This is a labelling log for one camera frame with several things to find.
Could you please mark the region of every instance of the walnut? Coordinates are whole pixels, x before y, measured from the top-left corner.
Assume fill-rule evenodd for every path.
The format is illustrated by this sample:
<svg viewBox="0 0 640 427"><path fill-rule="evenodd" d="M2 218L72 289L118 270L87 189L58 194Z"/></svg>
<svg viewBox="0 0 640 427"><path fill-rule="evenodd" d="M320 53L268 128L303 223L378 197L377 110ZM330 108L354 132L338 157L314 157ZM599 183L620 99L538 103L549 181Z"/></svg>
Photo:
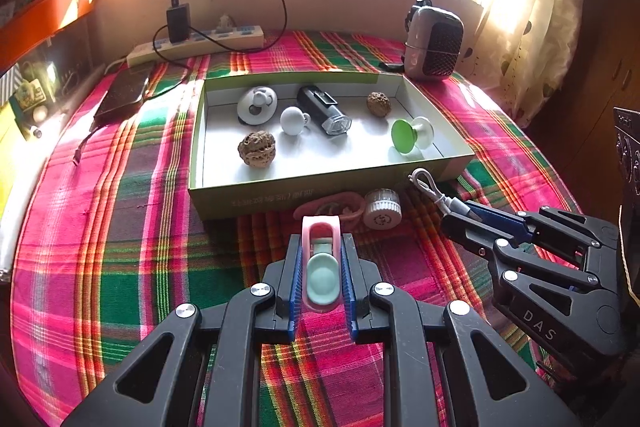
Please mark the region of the walnut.
<svg viewBox="0 0 640 427"><path fill-rule="evenodd" d="M267 131L249 133L238 144L240 157L250 167L268 167L276 156L276 140Z"/></svg>
<svg viewBox="0 0 640 427"><path fill-rule="evenodd" d="M386 94L382 92L372 92L367 97L367 108L373 116L385 118L391 112L391 102Z"/></svg>

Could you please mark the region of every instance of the wooden cabinet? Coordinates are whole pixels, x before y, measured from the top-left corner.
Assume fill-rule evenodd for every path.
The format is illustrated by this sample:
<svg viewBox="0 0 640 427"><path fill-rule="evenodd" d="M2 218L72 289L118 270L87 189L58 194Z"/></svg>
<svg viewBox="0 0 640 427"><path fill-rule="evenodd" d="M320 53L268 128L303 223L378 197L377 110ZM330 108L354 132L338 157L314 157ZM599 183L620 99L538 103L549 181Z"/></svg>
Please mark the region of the wooden cabinet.
<svg viewBox="0 0 640 427"><path fill-rule="evenodd" d="M640 110L640 0L584 0L562 89L527 129L586 214L618 219L613 108Z"/></svg>

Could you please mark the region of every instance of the pink plastic object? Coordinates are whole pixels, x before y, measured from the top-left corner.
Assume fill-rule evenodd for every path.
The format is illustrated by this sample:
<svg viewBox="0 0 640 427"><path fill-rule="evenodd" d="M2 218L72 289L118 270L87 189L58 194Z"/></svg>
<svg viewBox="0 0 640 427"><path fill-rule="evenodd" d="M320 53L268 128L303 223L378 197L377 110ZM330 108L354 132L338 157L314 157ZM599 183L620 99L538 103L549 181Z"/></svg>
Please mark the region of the pink plastic object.
<svg viewBox="0 0 640 427"><path fill-rule="evenodd" d="M311 302L306 295L306 265L311 258L311 240L320 237L331 237L332 255L338 262L340 271L340 219L338 216L305 216L302 219L302 301L305 306L316 313L326 313L335 309L342 301L342 291L334 302L320 306Z"/></svg>
<svg viewBox="0 0 640 427"><path fill-rule="evenodd" d="M360 222L364 212L364 198L357 192L340 192L333 196L325 196L319 200L309 201L301 204L293 211L293 219L302 219L304 216L316 216L318 214L328 214L327 209L334 206L340 212L340 229L343 232L351 232ZM343 214L345 208L355 209L353 212Z"/></svg>

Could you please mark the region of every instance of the black smartphone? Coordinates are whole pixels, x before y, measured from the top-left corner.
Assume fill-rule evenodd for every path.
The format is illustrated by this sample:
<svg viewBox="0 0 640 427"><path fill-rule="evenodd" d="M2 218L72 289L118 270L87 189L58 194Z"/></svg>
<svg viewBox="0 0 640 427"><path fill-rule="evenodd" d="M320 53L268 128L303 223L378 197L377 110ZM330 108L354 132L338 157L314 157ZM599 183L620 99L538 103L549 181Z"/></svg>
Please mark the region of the black smartphone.
<svg viewBox="0 0 640 427"><path fill-rule="evenodd" d="M102 127L132 117L144 102L154 63L121 70L104 95L94 116L94 126Z"/></svg>

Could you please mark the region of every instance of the white ribbed lid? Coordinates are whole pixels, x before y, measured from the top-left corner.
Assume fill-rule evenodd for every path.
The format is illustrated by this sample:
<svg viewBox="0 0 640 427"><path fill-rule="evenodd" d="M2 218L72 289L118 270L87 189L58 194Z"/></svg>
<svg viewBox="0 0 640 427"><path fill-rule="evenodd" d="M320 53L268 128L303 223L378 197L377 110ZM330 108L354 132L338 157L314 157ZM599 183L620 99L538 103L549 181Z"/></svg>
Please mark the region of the white ribbed lid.
<svg viewBox="0 0 640 427"><path fill-rule="evenodd" d="M388 230L402 221L398 195L389 188L370 192L366 196L366 203L362 220L370 229Z"/></svg>

